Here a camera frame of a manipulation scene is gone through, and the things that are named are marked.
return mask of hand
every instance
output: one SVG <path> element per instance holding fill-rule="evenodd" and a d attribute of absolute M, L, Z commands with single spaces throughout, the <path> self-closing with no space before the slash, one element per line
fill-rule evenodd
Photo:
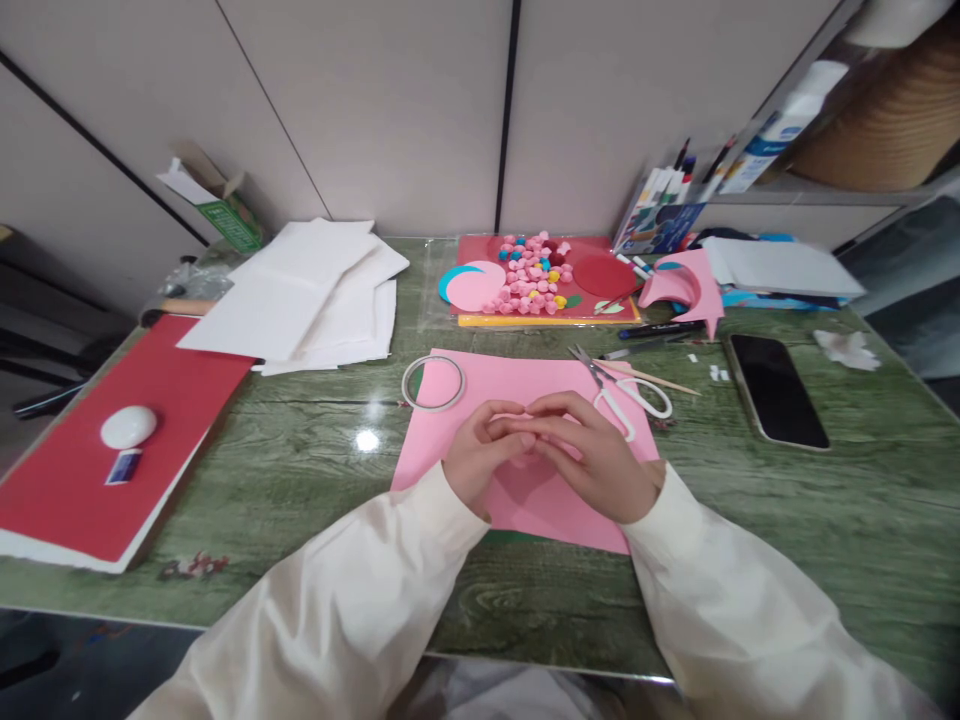
<path fill-rule="evenodd" d="M 536 450 L 556 465 L 590 507 L 624 525 L 653 509 L 666 477 L 666 462 L 638 462 L 621 431 L 581 395 L 572 391 L 545 395 L 526 411 L 532 420 L 510 420 L 506 427 L 511 432 L 536 433 Z M 575 460 L 558 447 L 557 440 L 583 457 Z"/>
<path fill-rule="evenodd" d="M 510 433 L 494 415 L 523 414 L 523 405 L 508 400 L 487 400 L 466 419 L 443 459 L 443 472 L 450 488 L 474 515 L 484 517 L 483 496 L 497 465 L 533 448 L 536 436 L 529 432 Z"/>

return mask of phone screen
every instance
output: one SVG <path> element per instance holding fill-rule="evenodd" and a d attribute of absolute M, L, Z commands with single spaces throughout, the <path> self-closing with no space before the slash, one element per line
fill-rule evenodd
<path fill-rule="evenodd" d="M 786 346 L 752 335 L 731 335 L 729 342 L 764 434 L 779 442 L 829 448 L 830 440 Z"/>

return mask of white sleeve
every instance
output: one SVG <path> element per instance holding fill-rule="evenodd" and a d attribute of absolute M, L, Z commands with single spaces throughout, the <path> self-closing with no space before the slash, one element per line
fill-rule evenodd
<path fill-rule="evenodd" d="M 792 562 L 700 505 L 674 469 L 623 527 L 657 645 L 698 718 L 926 718 L 933 703 L 868 653 Z"/>
<path fill-rule="evenodd" d="M 132 717 L 382 717 L 488 529 L 437 463 L 273 567 Z"/>

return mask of scissors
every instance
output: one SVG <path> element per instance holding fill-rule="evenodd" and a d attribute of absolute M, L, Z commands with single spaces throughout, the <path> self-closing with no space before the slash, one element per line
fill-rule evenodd
<path fill-rule="evenodd" d="M 579 345 L 568 347 L 567 350 L 569 350 L 570 354 L 573 355 L 577 360 L 587 366 L 587 370 L 589 370 L 590 374 L 593 375 L 593 379 L 597 383 L 597 387 L 600 388 L 600 392 L 597 393 L 597 396 L 593 399 L 593 406 L 599 410 L 599 403 L 601 400 L 604 400 L 607 403 L 607 407 L 609 407 L 613 414 L 617 416 L 617 419 L 623 425 L 623 429 L 626 430 L 626 433 L 624 434 L 624 440 L 627 442 L 633 442 L 633 439 L 637 436 L 636 429 L 633 427 L 633 423 L 631 423 L 627 419 L 627 416 L 624 415 L 623 410 L 617 404 L 614 396 L 606 387 L 604 387 L 601 376 L 620 388 L 620 390 L 622 390 L 627 397 L 629 397 L 655 418 L 665 420 L 673 414 L 673 403 L 670 402 L 670 398 L 667 397 L 663 390 L 658 388 L 653 383 L 647 382 L 646 380 L 641 380 L 640 378 L 623 378 L 621 380 L 617 380 L 615 377 L 613 377 L 613 375 L 593 362 L 590 356 L 587 355 L 586 351 L 584 351 L 584 349 Z M 645 385 L 659 395 L 663 399 L 664 409 L 657 410 L 650 403 L 648 403 L 640 394 L 640 391 L 637 390 L 637 385 Z"/>

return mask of white egg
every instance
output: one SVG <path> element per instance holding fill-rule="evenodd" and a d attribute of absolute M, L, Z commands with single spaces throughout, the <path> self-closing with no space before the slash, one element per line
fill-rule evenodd
<path fill-rule="evenodd" d="M 100 428 L 103 444 L 114 450 L 129 450 L 146 440 L 157 427 L 153 410 L 131 405 L 118 410 Z"/>

